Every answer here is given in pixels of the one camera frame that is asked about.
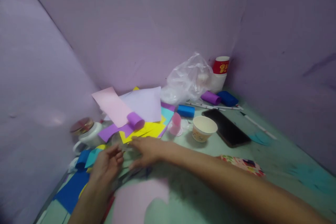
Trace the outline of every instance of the red and white cup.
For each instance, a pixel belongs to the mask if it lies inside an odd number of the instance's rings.
[[[228,72],[229,60],[230,57],[228,56],[217,57],[212,67],[214,74],[226,74]]]

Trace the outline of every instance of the white cup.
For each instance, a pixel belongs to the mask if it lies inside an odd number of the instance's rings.
[[[81,152],[78,150],[80,144],[87,145],[90,149],[94,149],[101,144],[105,144],[103,140],[98,136],[98,133],[103,129],[103,126],[99,122],[95,122],[93,127],[86,133],[78,137],[78,142],[74,145],[72,150],[79,156]]]
[[[218,93],[222,91],[227,74],[215,74],[213,73],[211,76],[211,85],[210,91],[212,93]]]
[[[197,116],[194,118],[192,137],[197,142],[205,142],[218,130],[217,124],[208,117]]]

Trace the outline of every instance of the purple wall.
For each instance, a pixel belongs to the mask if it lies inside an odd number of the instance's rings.
[[[336,173],[336,0],[248,0],[228,82]]]
[[[164,85],[198,50],[233,49],[246,0],[40,0],[101,88]]]
[[[0,0],[0,223],[32,223],[74,158],[97,90],[37,0]]]

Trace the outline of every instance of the jar lid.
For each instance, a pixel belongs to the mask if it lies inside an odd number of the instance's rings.
[[[93,127],[94,123],[95,122],[90,117],[80,119],[71,126],[70,133],[72,135],[83,135]]]

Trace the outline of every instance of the smartphone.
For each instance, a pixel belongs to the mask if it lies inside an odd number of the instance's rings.
[[[251,142],[251,139],[219,110],[204,111],[202,115],[209,117],[217,124],[218,135],[229,147],[234,148]]]

